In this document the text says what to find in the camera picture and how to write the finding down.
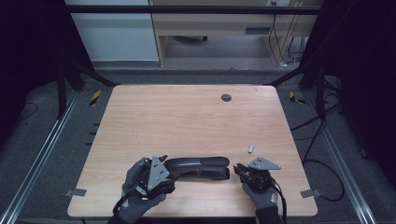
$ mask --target glove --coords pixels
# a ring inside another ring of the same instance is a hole
[[[254,202],[256,210],[268,207],[277,207],[277,192],[273,187],[270,187],[264,193],[254,192],[246,183],[242,184],[242,189]]]
[[[138,161],[134,166],[128,170],[125,183],[131,183],[134,181],[135,177],[138,175],[140,167],[145,163],[145,159]],[[141,218],[150,208],[158,205],[160,202],[165,200],[165,194],[160,194],[157,197],[150,200],[143,200],[137,194],[128,198],[127,204],[119,210],[119,217],[127,223],[135,223],[139,218]]]

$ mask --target floor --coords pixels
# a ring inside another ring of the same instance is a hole
[[[288,66],[273,66],[259,37],[210,36],[200,38],[175,36],[170,38],[163,66],[125,66],[98,68],[98,73],[122,84],[252,84],[261,85],[281,77],[298,66],[298,61],[285,55]],[[295,41],[291,52],[299,50]],[[65,123],[57,121],[56,83],[37,88],[28,96],[29,104],[21,113],[0,152],[0,212],[2,218],[14,218],[16,223],[81,223],[67,215],[70,198],[64,196],[78,181],[82,166],[94,140],[97,123],[106,109],[112,89],[90,77],[83,76],[83,91],[68,87],[70,110]],[[315,115],[315,90],[300,91],[295,77],[277,87],[289,126],[296,127]],[[95,107],[89,106],[95,91],[102,94]],[[299,104],[290,100],[293,91]],[[325,128],[312,145],[305,166],[312,189],[319,189],[318,214],[315,217],[290,217],[289,223],[396,223],[396,192],[382,175],[375,161],[361,156],[360,143],[354,137],[346,118],[340,113],[333,92],[327,92],[330,110]],[[293,131],[295,144],[304,157],[312,136],[318,131],[319,120]],[[56,142],[48,142],[54,135]],[[340,176],[346,194],[342,195]],[[87,223],[106,223],[108,217],[86,218]],[[247,223],[227,218],[167,219],[143,218],[142,223]]]

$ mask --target black curved object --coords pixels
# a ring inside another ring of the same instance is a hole
[[[230,160],[225,157],[175,158],[165,161],[163,165],[172,176],[197,177],[211,180],[230,179],[227,166]]]

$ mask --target table top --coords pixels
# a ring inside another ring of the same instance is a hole
[[[223,101],[223,94],[231,101]],[[230,179],[180,178],[176,190],[146,217],[254,217],[254,204],[233,166],[259,156],[282,167],[270,173],[283,190],[288,216],[310,217],[318,211],[312,197],[300,194],[310,188],[274,87],[120,85],[111,94],[78,181],[77,189],[87,192],[73,196],[68,214],[111,217],[128,169],[154,155],[227,157]]]

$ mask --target wall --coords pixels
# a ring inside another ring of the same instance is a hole
[[[67,5],[147,6],[147,0],[65,0]],[[93,62],[158,62],[149,14],[72,14]]]

